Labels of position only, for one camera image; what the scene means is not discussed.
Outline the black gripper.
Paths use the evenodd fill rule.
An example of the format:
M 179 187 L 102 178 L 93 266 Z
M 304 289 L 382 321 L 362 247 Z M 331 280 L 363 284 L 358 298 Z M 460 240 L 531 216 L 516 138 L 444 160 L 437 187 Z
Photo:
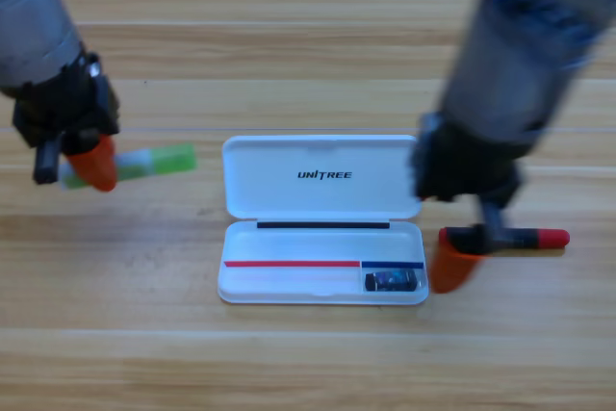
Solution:
M 12 98 L 13 126 L 36 150 L 36 183 L 57 182 L 64 156 L 67 188 L 108 193 L 116 187 L 113 136 L 119 133 L 119 102 L 97 54 L 80 53 L 56 77 L 12 89 Z
M 494 252 L 512 244 L 503 210 L 520 188 L 521 174 L 505 150 L 466 134 L 437 113 L 420 119 L 409 166 L 417 198 L 452 202 L 460 195 L 472 195 L 477 200 L 481 222 L 469 232 L 456 232 L 453 242 L 450 228 L 441 228 L 428 265 L 432 292 L 448 294 L 486 259 L 463 252 Z

